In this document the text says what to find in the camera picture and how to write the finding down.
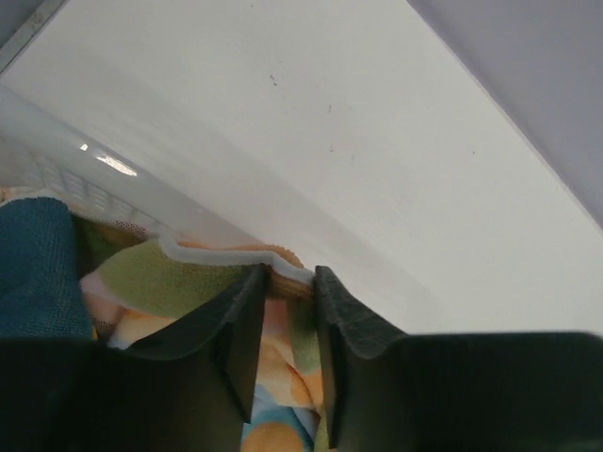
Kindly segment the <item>orange pastel patterned towel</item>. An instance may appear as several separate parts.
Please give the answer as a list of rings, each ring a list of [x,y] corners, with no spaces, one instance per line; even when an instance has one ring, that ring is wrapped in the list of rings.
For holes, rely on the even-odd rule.
[[[313,322],[312,271],[275,246],[211,250],[131,224],[76,215],[46,190],[5,188],[1,204],[54,198],[73,221],[77,274],[93,327],[89,340],[125,349],[206,304],[244,272],[269,275],[250,420],[237,451],[326,451],[318,339]]]

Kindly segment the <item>dark blue towel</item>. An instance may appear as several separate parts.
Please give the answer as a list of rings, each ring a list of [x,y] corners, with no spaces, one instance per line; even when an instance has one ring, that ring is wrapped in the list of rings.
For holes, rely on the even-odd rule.
[[[1,204],[1,337],[93,336],[66,204],[45,197]]]

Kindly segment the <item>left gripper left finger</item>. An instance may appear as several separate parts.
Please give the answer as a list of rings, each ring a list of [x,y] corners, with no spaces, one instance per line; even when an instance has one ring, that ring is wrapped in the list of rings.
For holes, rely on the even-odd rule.
[[[250,420],[269,275],[254,266],[130,347],[1,343],[5,451],[237,451]]]

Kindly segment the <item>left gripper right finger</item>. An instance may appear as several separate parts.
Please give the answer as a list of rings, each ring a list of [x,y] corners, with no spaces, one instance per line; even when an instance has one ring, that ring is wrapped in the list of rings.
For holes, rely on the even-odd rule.
[[[326,266],[314,295],[339,451],[598,451],[602,340],[587,332],[407,334]]]

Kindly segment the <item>left white plastic basket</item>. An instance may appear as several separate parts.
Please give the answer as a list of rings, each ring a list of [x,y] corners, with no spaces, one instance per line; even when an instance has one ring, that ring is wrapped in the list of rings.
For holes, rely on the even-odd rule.
[[[81,214],[210,248],[254,237],[8,88],[1,89],[1,184],[47,188]]]

